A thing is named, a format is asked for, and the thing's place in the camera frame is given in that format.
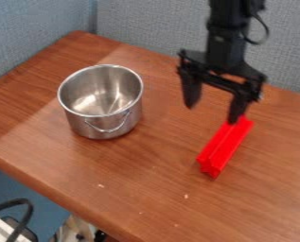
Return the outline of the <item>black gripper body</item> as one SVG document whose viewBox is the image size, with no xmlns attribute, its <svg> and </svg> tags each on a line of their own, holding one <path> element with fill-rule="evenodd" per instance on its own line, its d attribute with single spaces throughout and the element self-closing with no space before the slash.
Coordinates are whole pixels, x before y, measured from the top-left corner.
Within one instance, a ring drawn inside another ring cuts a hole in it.
<svg viewBox="0 0 300 242">
<path fill-rule="evenodd" d="M 251 101 L 260 98 L 265 75 L 244 60 L 245 29 L 210 26 L 204 52 L 181 49 L 177 73 L 186 71 L 201 84 L 229 92 L 251 94 Z"/>
</svg>

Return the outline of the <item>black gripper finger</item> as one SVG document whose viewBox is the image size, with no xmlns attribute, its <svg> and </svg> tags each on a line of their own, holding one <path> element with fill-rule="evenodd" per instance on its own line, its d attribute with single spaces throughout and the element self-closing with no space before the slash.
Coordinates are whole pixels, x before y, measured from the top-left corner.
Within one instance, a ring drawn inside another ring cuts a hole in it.
<svg viewBox="0 0 300 242">
<path fill-rule="evenodd" d="M 244 115 L 249 104 L 251 104 L 251 94 L 248 92 L 236 93 L 229 107 L 229 114 L 228 114 L 229 124 L 237 123 L 238 118 Z"/>
<path fill-rule="evenodd" d="M 201 98 L 201 80 L 186 71 L 180 72 L 185 106 L 192 109 Z"/>
</svg>

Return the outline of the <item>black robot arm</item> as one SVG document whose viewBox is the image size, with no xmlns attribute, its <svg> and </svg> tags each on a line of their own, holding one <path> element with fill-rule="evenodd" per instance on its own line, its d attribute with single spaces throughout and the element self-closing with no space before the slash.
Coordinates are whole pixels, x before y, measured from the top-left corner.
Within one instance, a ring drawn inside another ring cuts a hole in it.
<svg viewBox="0 0 300 242">
<path fill-rule="evenodd" d="M 181 49 L 177 73 L 185 106 L 201 98 L 201 84 L 233 95 L 228 123 L 236 124 L 248 105 L 261 97 L 267 76 L 244 60 L 245 45 L 261 44 L 269 29 L 259 12 L 265 0 L 209 0 L 208 44 L 204 52 Z"/>
</svg>

